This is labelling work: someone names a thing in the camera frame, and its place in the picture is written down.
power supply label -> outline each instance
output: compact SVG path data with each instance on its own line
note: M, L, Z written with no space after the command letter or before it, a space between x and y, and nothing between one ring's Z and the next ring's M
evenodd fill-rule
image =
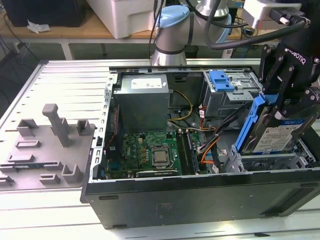
M281 152L292 139L292 132L302 126L303 119L284 120L278 127L267 127L254 153Z
M161 78L135 78L131 80L131 89L161 89Z

white box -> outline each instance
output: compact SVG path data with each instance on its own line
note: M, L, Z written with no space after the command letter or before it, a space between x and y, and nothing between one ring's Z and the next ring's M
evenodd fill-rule
M154 0L86 0L115 39L152 30Z

green circuit board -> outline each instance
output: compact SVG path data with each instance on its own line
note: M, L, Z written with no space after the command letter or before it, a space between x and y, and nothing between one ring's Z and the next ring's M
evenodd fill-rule
M196 131L190 132L194 150L200 145ZM162 170L175 170L182 175L176 132L146 132L123 135L122 158L117 162L107 162L105 174L111 179L134 177L136 172L157 170L153 166L153 150L168 150L169 165Z

yellow wire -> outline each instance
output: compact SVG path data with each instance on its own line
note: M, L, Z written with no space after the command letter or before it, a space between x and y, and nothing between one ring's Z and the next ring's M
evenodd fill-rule
M192 103L190 102L190 100L189 100L182 92L180 92L180 91L178 91L178 90L173 90L173 91L176 92L176 93L179 93L182 97L184 97L185 100L188 101L188 103L189 103L189 105L190 105L190 111L189 111L189 113L188 113L186 116L178 117L178 118L171 118L171 119L168 119L168 121L180 121L180 120L183 120L183 119L186 119L186 118L190 117L190 115L192 114L192 110L193 110L193 107L194 107L194 106L192 105Z

ram slot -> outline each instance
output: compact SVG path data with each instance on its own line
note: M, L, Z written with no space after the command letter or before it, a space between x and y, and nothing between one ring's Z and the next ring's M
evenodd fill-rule
M176 143L183 175L194 175L195 169L192 159L193 148L188 139L188 132L177 132Z

